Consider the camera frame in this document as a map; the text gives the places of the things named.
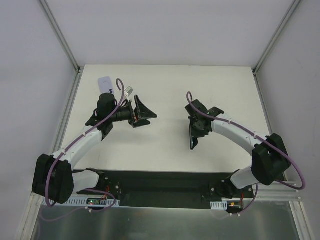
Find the black smartphone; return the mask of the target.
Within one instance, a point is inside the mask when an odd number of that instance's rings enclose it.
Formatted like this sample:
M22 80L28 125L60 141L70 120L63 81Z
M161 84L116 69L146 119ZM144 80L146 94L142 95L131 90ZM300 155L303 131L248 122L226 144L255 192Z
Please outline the black smartphone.
M198 129L196 128L195 122L192 120L192 118L189 116L189 145L190 150L193 150L199 143L198 141Z

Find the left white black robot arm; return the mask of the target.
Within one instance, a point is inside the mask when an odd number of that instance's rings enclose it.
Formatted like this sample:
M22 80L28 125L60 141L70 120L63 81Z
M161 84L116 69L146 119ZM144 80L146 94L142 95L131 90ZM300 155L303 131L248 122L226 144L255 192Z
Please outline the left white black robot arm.
M42 154L36 162L32 192L45 197L46 204L64 204L72 194L92 191L102 194L108 189L106 174L94 168L74 172L77 163L96 145L102 142L116 122L127 121L133 128L150 125L157 114L147 108L137 95L135 107L130 100L118 105L115 96L103 93L97 108L85 124L82 132L68 144L51 155Z

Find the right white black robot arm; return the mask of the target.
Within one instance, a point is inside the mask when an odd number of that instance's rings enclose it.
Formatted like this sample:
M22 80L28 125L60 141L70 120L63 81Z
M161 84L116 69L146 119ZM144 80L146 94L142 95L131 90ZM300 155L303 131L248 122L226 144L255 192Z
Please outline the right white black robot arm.
M242 128L231 124L231 119L217 107L207 109L199 100L185 107L189 114L189 142L193 150L198 139L210 132L220 134L242 147L251 156L251 165L236 170L226 179L216 183L213 188L221 198L232 199L243 189L254 185L271 185L291 166L291 163L270 145L287 154L283 139L276 133L258 139Z

